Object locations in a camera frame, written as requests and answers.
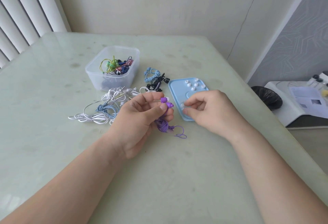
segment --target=trash bin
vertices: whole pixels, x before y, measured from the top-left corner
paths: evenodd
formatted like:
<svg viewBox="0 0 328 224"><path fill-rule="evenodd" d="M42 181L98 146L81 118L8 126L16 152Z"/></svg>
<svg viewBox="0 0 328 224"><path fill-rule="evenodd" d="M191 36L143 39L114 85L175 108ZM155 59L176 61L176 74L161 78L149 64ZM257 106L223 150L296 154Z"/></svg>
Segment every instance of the trash bin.
<svg viewBox="0 0 328 224"><path fill-rule="evenodd" d="M251 89L271 111L281 108L282 99L273 90L261 86L253 86Z"/></svg>

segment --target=light blue tray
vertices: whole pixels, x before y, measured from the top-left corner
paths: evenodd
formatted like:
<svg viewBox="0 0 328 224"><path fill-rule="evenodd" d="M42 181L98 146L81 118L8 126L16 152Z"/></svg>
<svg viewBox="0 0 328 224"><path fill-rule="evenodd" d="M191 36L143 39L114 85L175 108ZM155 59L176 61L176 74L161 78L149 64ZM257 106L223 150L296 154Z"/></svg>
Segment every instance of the light blue tray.
<svg viewBox="0 0 328 224"><path fill-rule="evenodd" d="M194 120L192 118L190 118L189 116L183 114L183 112L182 112L183 108L181 107L181 104L184 103L194 93L208 90L207 87L205 87L205 88L201 87L202 85L205 85L205 84L200 79L197 82L198 86L195 87L196 90L195 91L191 90L191 88L194 87L194 84L196 83L195 79L196 79L195 77L191 77L191 78L175 79L175 80L171 80L169 82L169 88L170 88L171 94L174 98L175 106L178 108L178 111L181 114L181 117L185 121L194 121ZM188 80L191 83L190 87L187 86L187 83L185 82L186 80Z"/></svg>

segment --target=clear plastic box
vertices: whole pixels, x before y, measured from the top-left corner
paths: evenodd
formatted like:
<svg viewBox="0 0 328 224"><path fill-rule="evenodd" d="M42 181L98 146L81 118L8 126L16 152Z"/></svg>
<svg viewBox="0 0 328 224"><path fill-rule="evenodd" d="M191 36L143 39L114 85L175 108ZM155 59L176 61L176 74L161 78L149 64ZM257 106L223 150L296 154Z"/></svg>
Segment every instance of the clear plastic box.
<svg viewBox="0 0 328 224"><path fill-rule="evenodd" d="M125 61L129 56L132 57L133 63L129 68L129 71L123 75L110 75L103 74L99 69L101 61L104 59L113 59L113 55L115 59L120 59L121 61ZM85 71L88 74L90 80L92 81L93 86L96 90L104 90L108 91L111 88L124 87L129 88L132 84L132 81L137 74L139 61L140 59L140 51L137 48L132 47L124 47L124 46L107 46L98 55L89 62Z"/></svg>

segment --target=paper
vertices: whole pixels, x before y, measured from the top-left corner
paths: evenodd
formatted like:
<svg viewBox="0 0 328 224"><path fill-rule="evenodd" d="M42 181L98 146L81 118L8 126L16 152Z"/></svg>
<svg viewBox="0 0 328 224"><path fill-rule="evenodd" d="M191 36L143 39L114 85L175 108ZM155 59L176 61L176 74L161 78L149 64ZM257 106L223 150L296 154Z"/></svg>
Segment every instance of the paper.
<svg viewBox="0 0 328 224"><path fill-rule="evenodd" d="M328 107L320 92L312 87L290 87L294 100L309 115L327 118Z"/></svg>

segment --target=wallpaper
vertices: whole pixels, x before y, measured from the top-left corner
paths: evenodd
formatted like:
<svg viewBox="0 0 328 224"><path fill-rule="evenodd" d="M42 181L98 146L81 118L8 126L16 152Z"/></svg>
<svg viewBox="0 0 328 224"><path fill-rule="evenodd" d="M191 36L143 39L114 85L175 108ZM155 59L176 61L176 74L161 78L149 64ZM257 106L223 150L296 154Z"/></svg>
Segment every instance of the wallpaper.
<svg viewBox="0 0 328 224"><path fill-rule="evenodd" d="M302 0L248 82L307 81L328 70L328 0Z"/></svg>

